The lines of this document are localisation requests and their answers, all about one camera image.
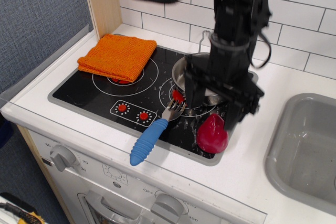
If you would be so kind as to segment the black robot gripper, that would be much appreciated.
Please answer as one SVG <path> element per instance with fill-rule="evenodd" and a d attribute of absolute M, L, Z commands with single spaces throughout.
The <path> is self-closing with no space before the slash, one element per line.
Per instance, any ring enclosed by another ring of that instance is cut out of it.
<path fill-rule="evenodd" d="M 190 108 L 203 104 L 209 89 L 228 101 L 224 129 L 232 130 L 248 114 L 255 114 L 263 91 L 249 78 L 249 43 L 237 46 L 211 42 L 206 62 L 186 56 L 185 95 Z"/>

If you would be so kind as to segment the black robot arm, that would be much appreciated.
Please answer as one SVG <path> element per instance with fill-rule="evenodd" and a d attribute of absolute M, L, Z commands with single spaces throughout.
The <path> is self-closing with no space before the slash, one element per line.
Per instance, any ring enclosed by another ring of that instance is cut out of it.
<path fill-rule="evenodd" d="M 202 104 L 205 91 L 211 90 L 228 103 L 224 129 L 232 130 L 246 114 L 254 114 L 263 91 L 252 82 L 248 68 L 257 38 L 267 38 L 268 0 L 214 0 L 215 28 L 208 56 L 186 57 L 184 72 L 186 103 Z"/>

